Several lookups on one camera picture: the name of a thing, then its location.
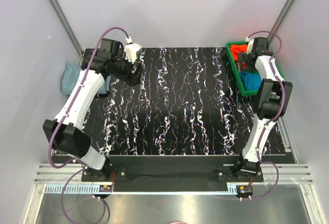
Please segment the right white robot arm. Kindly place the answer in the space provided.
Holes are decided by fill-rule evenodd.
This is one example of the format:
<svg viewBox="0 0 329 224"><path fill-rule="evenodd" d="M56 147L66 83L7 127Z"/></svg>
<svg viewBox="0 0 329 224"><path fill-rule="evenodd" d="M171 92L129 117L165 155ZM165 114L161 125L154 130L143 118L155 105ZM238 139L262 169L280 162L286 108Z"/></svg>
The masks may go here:
<svg viewBox="0 0 329 224"><path fill-rule="evenodd" d="M281 76L276 66L276 54L269 50L267 38L248 36L245 42L247 51L239 60L254 68L262 80L253 104L253 127L232 173L236 180L248 182L260 172L265 143L278 119L286 112L293 84Z"/></svg>

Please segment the teal blue t shirt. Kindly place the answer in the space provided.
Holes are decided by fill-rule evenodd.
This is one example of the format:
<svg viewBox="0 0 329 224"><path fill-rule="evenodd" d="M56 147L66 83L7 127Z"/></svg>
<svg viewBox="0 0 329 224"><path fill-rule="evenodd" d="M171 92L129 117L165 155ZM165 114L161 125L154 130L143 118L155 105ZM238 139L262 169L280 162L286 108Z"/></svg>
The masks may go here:
<svg viewBox="0 0 329 224"><path fill-rule="evenodd" d="M243 71L239 75L246 91L258 91L262 83L262 79L258 73Z"/></svg>

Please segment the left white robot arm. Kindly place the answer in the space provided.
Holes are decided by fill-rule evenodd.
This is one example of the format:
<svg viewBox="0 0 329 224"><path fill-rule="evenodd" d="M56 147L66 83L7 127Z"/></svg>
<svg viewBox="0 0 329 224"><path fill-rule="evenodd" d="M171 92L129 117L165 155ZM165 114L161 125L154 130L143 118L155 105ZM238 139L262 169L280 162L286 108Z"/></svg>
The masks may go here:
<svg viewBox="0 0 329 224"><path fill-rule="evenodd" d="M142 46L126 38L119 41L102 39L81 64L76 85L67 102L53 120L45 120L43 131L49 142L49 152L57 151L82 164L87 174L101 181L112 176L109 159L91 145L82 132L86 113L108 77L116 77L134 87L140 83L143 66L136 63Z"/></svg>

